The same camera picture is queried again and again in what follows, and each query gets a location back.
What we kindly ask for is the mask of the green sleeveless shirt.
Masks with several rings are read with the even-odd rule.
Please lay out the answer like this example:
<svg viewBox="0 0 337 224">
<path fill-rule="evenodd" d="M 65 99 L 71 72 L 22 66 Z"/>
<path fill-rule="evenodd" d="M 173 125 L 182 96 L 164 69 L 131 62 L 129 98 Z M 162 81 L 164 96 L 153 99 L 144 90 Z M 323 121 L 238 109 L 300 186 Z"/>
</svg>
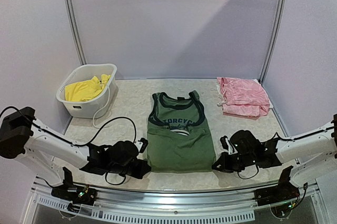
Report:
<svg viewBox="0 0 337 224">
<path fill-rule="evenodd" d="M 216 160 L 204 106 L 197 91 L 188 98 L 152 95 L 146 160 L 153 172 L 209 172 Z"/>
</svg>

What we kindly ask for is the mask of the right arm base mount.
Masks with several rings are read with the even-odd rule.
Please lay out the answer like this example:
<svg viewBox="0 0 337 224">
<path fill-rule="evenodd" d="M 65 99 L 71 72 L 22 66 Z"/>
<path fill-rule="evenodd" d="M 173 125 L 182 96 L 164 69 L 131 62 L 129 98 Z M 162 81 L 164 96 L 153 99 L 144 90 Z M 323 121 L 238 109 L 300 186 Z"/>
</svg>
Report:
<svg viewBox="0 0 337 224">
<path fill-rule="evenodd" d="M 289 217 L 292 210 L 304 200 L 308 189 L 308 184 L 305 183 L 303 185 L 304 193 L 301 196 L 299 188 L 290 183 L 292 169 L 293 166 L 289 166 L 282 171 L 277 185 L 254 191 L 254 200 L 257 205 L 270 205 L 272 215 L 279 219 Z"/>
</svg>

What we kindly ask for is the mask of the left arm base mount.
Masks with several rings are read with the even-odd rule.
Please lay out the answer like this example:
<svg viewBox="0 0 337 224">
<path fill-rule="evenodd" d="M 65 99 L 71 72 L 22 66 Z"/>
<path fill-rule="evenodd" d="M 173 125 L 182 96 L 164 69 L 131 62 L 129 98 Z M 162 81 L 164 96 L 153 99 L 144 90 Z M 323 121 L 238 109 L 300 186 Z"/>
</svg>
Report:
<svg viewBox="0 0 337 224">
<path fill-rule="evenodd" d="M 55 198 L 69 201 L 67 211 L 79 213 L 81 205 L 93 206 L 97 196 L 97 190 L 86 186 L 77 186 L 73 183 L 70 170 L 63 167 L 64 179 L 60 186 L 53 186 L 51 195 Z"/>
</svg>

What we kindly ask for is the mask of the yellow garment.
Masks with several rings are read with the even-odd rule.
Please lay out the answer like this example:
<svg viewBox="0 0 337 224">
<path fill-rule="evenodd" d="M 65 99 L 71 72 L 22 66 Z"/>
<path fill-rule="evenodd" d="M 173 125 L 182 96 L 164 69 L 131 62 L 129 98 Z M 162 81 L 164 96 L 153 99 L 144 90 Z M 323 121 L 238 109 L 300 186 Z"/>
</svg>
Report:
<svg viewBox="0 0 337 224">
<path fill-rule="evenodd" d="M 94 99 L 105 89 L 110 77 L 110 75 L 102 74 L 100 79 L 97 76 L 93 76 L 89 80 L 65 86 L 65 100 L 83 102 Z"/>
</svg>

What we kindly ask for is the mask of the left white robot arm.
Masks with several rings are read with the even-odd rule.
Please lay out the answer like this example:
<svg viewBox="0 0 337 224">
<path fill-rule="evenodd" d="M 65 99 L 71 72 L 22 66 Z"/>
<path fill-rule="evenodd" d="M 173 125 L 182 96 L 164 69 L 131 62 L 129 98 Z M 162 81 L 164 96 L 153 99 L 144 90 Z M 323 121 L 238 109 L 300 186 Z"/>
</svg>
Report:
<svg viewBox="0 0 337 224">
<path fill-rule="evenodd" d="M 14 112 L 1 115 L 1 157 L 22 163 L 50 186 L 57 187 L 67 200 L 78 196 L 78 188 L 72 184 L 71 172 L 52 162 L 51 156 L 100 176 L 117 174 L 142 179 L 151 171 L 147 161 L 138 158 L 148 145 L 145 138 L 118 141 L 113 145 L 98 146 L 91 140 L 80 144 L 43 124 L 35 117 L 33 108 L 5 108 L 10 109 Z"/>
</svg>

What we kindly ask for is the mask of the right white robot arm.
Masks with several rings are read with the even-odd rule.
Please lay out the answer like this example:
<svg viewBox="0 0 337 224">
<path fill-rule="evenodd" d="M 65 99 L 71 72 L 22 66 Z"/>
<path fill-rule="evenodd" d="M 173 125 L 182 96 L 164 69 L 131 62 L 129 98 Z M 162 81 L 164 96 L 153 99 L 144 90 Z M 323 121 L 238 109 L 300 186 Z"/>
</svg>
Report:
<svg viewBox="0 0 337 224">
<path fill-rule="evenodd" d="M 336 170 L 336 118 L 312 131 L 282 138 L 275 134 L 261 142 L 249 130 L 239 130 L 230 138 L 221 138 L 225 149 L 212 165 L 214 170 L 226 173 L 241 172 L 246 167 L 260 169 L 281 166 L 291 160 L 311 156 L 297 167 L 290 166 L 282 172 L 285 180 L 272 190 L 277 201 L 289 196 L 293 187 Z"/>
</svg>

